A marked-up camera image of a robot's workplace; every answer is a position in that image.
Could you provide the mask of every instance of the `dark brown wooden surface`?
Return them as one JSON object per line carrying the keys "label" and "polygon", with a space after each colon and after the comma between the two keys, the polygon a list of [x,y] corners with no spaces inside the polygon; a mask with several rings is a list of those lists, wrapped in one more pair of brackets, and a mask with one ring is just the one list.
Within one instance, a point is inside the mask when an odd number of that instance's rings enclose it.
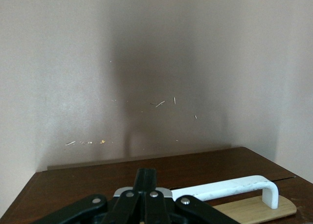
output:
{"label": "dark brown wooden surface", "polygon": [[[269,223],[304,224],[313,221],[313,184],[251,150],[240,147],[38,172],[0,219],[0,224],[28,224],[90,194],[101,193],[111,199],[116,189],[133,185],[138,168],[156,168],[157,186],[166,188],[262,175],[274,181],[280,195],[294,202],[298,209],[296,215]],[[250,192],[209,203],[217,205],[260,194],[260,191]]]}

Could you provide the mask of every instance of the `scratched wall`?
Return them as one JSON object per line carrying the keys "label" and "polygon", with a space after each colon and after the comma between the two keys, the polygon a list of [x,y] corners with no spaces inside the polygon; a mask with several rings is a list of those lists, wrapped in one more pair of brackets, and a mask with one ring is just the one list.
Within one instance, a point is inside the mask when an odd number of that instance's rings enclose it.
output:
{"label": "scratched wall", "polygon": [[47,166],[227,145],[287,164],[285,113],[312,99],[301,1],[0,0],[0,215]]}

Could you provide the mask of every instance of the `curved white handle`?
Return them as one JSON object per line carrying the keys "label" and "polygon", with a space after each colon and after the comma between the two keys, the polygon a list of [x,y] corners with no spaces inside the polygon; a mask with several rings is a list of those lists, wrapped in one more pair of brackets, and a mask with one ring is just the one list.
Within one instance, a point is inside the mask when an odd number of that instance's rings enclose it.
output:
{"label": "curved white handle", "polygon": [[278,207],[278,188],[275,183],[260,175],[172,190],[173,200],[191,195],[201,201],[236,195],[262,189],[262,201],[272,209]]}

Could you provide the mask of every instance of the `silver screw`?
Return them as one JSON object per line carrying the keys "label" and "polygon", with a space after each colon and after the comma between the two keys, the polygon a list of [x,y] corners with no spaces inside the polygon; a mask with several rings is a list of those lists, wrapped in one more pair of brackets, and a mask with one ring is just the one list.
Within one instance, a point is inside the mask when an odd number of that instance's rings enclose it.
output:
{"label": "silver screw", "polygon": [[130,192],[127,192],[127,193],[126,193],[126,196],[127,196],[127,197],[133,197],[134,194],[133,194],[133,192],[130,191]]}
{"label": "silver screw", "polygon": [[180,202],[183,203],[183,204],[190,204],[190,200],[187,199],[187,198],[182,198],[182,199],[180,200]]}
{"label": "silver screw", "polygon": [[99,203],[99,202],[101,202],[101,199],[100,199],[100,198],[94,198],[94,199],[92,200],[92,203]]}
{"label": "silver screw", "polygon": [[158,196],[158,193],[156,192],[156,191],[152,191],[151,193],[150,193],[150,196],[151,197],[157,197]]}

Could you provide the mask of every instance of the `metal handle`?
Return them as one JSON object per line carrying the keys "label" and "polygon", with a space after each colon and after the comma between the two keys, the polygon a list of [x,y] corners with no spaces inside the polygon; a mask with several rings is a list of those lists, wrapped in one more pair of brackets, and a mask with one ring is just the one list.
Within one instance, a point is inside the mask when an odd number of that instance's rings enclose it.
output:
{"label": "metal handle", "polygon": [[191,195],[201,201],[209,201],[261,189],[263,190],[262,201],[271,209],[277,209],[278,188],[275,183],[260,175],[172,190],[172,194],[173,200],[176,200],[183,195]]}

